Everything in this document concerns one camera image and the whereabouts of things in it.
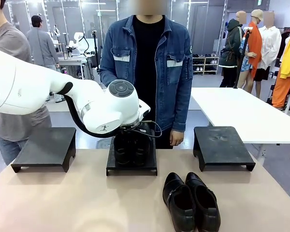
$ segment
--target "dark green jacket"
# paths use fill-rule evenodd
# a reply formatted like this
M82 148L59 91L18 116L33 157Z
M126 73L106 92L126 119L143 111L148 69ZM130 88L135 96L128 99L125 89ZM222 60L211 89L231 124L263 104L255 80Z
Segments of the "dark green jacket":
M231 19L228 24L228 36L226 47L223 49L219 65L221 66L237 66L237 59L240 57L240 45L244 31L242 24L235 19Z

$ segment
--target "black shorts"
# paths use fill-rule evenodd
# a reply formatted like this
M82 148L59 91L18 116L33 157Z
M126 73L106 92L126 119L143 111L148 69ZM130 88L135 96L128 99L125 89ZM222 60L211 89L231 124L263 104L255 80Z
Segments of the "black shorts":
M257 69L254 81L262 81L262 80L268 80L270 72L270 66L264 70L264 69Z

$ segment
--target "chest pocket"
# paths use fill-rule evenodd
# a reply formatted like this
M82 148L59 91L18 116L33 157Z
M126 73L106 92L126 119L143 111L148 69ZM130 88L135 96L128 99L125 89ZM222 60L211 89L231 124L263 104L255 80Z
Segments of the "chest pocket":
M177 84L184 63L185 54L167 55L166 58L166 76L168 85Z
M118 79L127 80L130 64L130 50L112 48L111 52L115 61L116 75Z

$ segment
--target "floor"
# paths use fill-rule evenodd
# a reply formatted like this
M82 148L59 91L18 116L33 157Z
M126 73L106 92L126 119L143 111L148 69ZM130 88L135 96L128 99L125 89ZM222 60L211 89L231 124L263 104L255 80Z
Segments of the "floor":
M220 75L196 75L193 78L193 87L218 87L222 77ZM266 100L269 95L270 86L275 80L270 79L262 82L261 99ZM51 119L54 127L76 127L74 124L65 102L55 104L51 100L47 104L51 112ZM185 133L184 142L176 149L192 149L193 148L193 128L196 126L207 126L208 120L200 110L194 99L190 99L189 112L187 118L187 130ZM91 137L81 130L77 129L76 146L80 149L95 149L107 148L109 139L98 139ZM257 150L253 145L246 145L248 151L254 156L257 155ZM290 145L267 145L267 159L264 167L282 186L282 188L290 196ZM5 168L5 164L0 156L0 172Z

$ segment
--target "orange pants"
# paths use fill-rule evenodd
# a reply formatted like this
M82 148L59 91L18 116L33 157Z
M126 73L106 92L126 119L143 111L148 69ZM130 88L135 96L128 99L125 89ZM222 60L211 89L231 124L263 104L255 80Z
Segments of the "orange pants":
M290 77L287 77L286 79L280 78L280 70L279 70L275 88L273 91L273 99L272 99L273 107L280 108L284 106L289 89L290 89Z

